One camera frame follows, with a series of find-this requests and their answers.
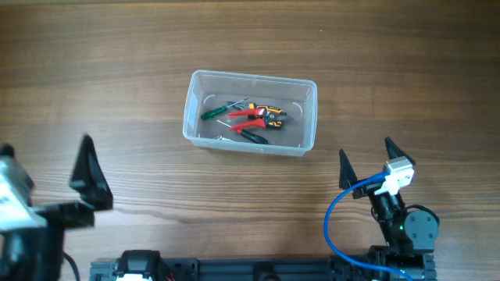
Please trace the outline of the silver metal wrench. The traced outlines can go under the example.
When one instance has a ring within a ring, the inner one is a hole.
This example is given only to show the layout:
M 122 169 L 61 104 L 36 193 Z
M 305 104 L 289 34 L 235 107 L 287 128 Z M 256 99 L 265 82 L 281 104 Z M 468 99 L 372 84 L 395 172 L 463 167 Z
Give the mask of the silver metal wrench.
M 214 137 L 214 138 L 213 138 L 213 140 L 219 140 L 219 141 L 233 141 L 233 140 L 231 140 L 231 139 L 229 139 L 229 138 L 227 138 L 227 137 L 224 137 L 224 136 L 222 136 L 222 135 L 219 135 L 219 136 Z

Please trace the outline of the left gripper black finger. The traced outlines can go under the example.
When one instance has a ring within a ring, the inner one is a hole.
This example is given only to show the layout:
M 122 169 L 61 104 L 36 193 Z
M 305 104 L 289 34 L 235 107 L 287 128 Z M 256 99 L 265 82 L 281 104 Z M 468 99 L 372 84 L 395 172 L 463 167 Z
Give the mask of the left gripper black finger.
M 113 194 L 99 165 L 94 141 L 87 134 L 80 143 L 70 187 L 95 211 L 113 208 Z
M 16 191 L 25 203 L 31 203 L 34 182 L 27 171 L 15 158 L 15 149 L 10 144 L 1 145 L 1 181 L 7 183 L 10 190 Z

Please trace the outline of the green handled screwdriver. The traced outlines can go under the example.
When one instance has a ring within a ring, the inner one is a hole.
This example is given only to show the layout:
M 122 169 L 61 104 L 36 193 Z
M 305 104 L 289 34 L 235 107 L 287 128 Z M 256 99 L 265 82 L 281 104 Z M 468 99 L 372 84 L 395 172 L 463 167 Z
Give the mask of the green handled screwdriver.
M 240 105 L 243 101 L 246 101 L 246 100 L 248 100 L 248 98 L 244 98 L 244 99 L 242 99 L 240 101 L 232 102 L 232 103 L 223 105 L 223 106 L 221 106 L 219 108 L 215 108 L 215 109 L 209 110 L 209 111 L 204 112 L 203 114 L 201 114 L 200 118 L 201 118 L 201 120 L 211 119 L 211 118 L 213 118 L 215 116 L 218 116 L 219 114 L 224 113 L 230 107 L 233 107 L 235 105 Z

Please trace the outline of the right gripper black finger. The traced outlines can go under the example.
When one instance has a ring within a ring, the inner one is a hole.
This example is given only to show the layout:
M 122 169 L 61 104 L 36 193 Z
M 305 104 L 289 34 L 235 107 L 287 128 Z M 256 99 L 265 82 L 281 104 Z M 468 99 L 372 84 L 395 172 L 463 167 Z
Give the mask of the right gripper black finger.
M 390 137 L 385 137 L 384 142 L 386 145 L 387 155 L 390 160 L 405 157 L 410 163 L 415 166 L 416 162 L 413 158 L 411 158 L 408 154 L 406 154 L 398 145 Z
M 348 160 L 348 156 L 345 154 L 345 151 L 343 149 L 339 151 L 339 160 L 339 188 L 342 190 L 347 190 L 349 187 L 357 183 L 358 179 L 350 161 Z

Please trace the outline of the black red handled screwdriver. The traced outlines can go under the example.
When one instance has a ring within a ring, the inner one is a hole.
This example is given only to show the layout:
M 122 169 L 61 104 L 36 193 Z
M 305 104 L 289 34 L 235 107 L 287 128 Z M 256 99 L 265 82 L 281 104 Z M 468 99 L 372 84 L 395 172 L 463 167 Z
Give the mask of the black red handled screwdriver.
M 247 121 L 247 122 L 239 123 L 239 124 L 236 124 L 233 126 L 230 126 L 229 124 L 224 123 L 224 122 L 219 121 L 219 120 L 218 120 L 218 123 L 221 123 L 224 126 L 228 126 L 231 131 L 235 131 L 236 133 L 240 134 L 241 136 L 243 136 L 244 138 L 246 138 L 247 140 L 249 140 L 253 143 L 268 144 L 268 140 L 266 138 L 261 137 L 255 133 L 252 133 L 252 132 L 247 130 L 247 127 L 252 127 L 252 126 L 265 128 L 266 123 L 262 119 Z

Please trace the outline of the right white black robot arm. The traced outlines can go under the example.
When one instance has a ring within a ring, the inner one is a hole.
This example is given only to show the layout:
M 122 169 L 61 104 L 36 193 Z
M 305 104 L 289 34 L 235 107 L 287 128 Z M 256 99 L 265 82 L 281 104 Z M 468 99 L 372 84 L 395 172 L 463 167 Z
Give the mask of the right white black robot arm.
M 378 223 L 384 246 L 370 247 L 360 260 L 371 265 L 351 264 L 354 280 L 436 279 L 434 244 L 441 224 L 438 216 L 422 205 L 406 205 L 401 189 L 410 185 L 416 162 L 390 138 L 384 139 L 388 160 L 374 180 L 360 180 L 348 156 L 339 151 L 339 188 L 351 190 L 354 199 L 367 197 L 371 215 Z

